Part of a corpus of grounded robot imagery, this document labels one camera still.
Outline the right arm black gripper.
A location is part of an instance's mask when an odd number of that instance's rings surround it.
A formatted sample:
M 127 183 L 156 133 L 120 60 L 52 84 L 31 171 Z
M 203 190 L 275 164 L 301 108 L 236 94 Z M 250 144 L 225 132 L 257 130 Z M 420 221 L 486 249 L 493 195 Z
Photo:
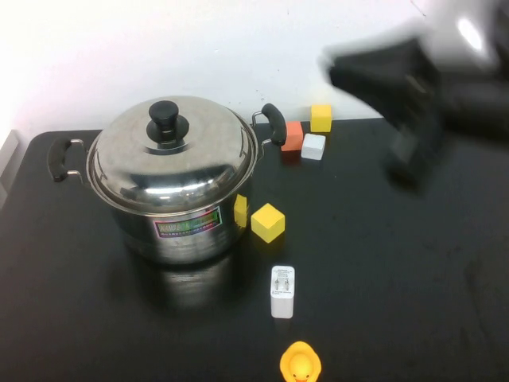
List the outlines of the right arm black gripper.
M 435 96 L 440 74 L 416 37 L 357 52 L 328 53 L 324 64 L 334 88 L 378 112 L 389 123 L 423 120 L 416 135 L 402 125 L 386 156 L 386 173 L 398 187 L 426 190 L 444 146 L 443 116 Z M 415 151 L 418 170 L 412 161 Z

